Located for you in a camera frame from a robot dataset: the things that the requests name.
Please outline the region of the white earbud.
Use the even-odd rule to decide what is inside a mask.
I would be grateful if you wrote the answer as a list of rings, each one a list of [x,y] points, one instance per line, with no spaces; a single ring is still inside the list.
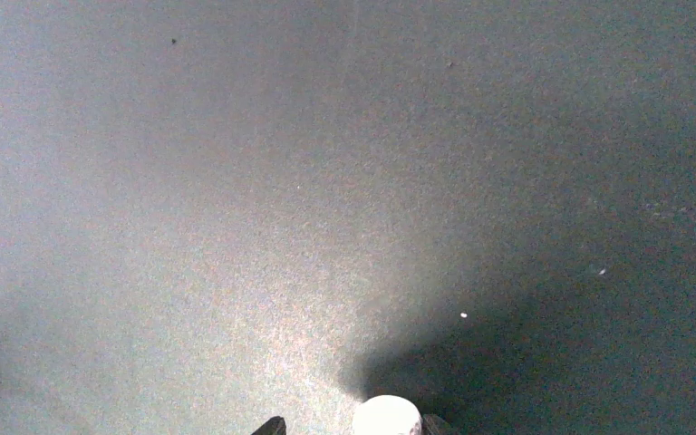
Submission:
[[[409,400],[395,395],[370,398],[356,407],[353,435],[421,435],[422,418]]]

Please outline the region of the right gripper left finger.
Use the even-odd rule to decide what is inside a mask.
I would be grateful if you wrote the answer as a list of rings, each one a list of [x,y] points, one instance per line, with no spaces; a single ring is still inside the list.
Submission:
[[[285,419],[281,416],[271,417],[251,435],[286,435]]]

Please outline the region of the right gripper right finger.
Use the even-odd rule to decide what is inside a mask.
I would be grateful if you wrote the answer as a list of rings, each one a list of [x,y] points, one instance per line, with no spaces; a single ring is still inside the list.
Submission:
[[[453,435],[453,427],[435,414],[424,414],[421,417],[422,435]]]

